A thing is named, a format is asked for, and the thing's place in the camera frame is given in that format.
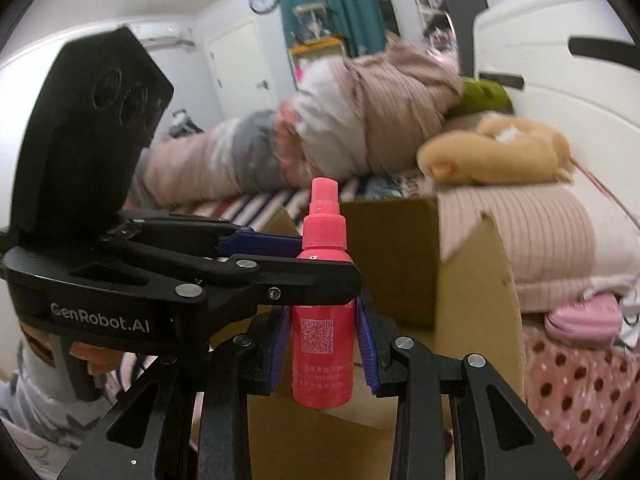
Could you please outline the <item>person's left hand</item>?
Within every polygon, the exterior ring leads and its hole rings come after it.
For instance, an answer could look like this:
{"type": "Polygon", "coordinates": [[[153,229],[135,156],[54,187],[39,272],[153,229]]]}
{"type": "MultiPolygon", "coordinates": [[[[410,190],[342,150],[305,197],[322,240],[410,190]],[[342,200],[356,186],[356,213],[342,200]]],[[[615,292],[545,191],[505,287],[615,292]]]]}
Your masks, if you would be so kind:
{"type": "MultiPolygon", "coordinates": [[[[32,352],[49,366],[55,366],[50,335],[23,322],[20,323],[20,326],[32,352]]],[[[78,341],[73,342],[70,346],[70,355],[86,362],[88,373],[93,376],[111,373],[116,370],[122,360],[121,351],[96,347],[78,341]]]]}

